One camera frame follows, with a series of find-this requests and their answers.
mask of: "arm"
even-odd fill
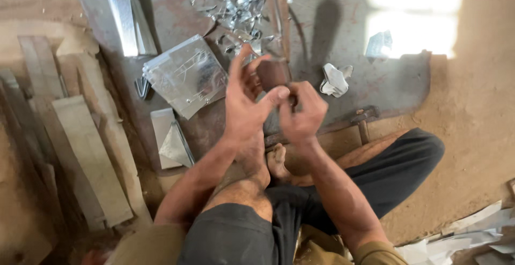
[[[222,136],[215,147],[170,188],[159,206],[154,223],[189,227],[234,160],[236,148],[234,140]]]
[[[287,102],[280,107],[283,134],[310,165],[313,182],[322,204],[351,253],[371,241],[388,242],[386,235],[361,190],[322,149],[315,133],[327,111],[327,103],[308,82],[293,83],[303,110],[292,113]]]
[[[289,96],[286,87],[276,87],[255,103],[254,99],[262,91],[255,70],[269,56],[257,58],[242,67],[250,53],[250,45],[243,45],[229,67],[226,129],[222,138],[170,188],[159,206],[155,224],[183,224],[189,229],[233,162],[241,143],[255,135],[270,111]]]

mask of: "khaki shirt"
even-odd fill
[[[153,226],[124,238],[106,265],[175,265],[186,233],[179,225]],[[354,256],[357,265],[407,265],[391,244],[370,242]],[[344,247],[332,236],[302,225],[293,260],[295,265],[351,265]]]

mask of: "sunlight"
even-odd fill
[[[461,0],[368,0],[365,46],[370,37],[390,30],[390,58],[422,50],[454,57]]]

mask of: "black trousers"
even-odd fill
[[[381,218],[419,187],[443,152],[440,139],[416,128],[368,162],[345,171]],[[244,205],[209,209],[190,228],[178,264],[289,265],[301,224],[328,235],[338,233],[314,186],[278,186],[265,194],[274,208],[271,223]]]

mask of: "man's left hand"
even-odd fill
[[[255,82],[255,71],[262,56],[243,67],[245,58],[251,53],[251,46],[244,44],[241,52],[232,60],[229,67],[229,84],[226,93],[226,129],[224,136],[240,143],[259,131],[266,118],[281,102],[289,96],[289,89],[284,86],[275,87],[259,102],[255,102],[257,92],[261,92]]]

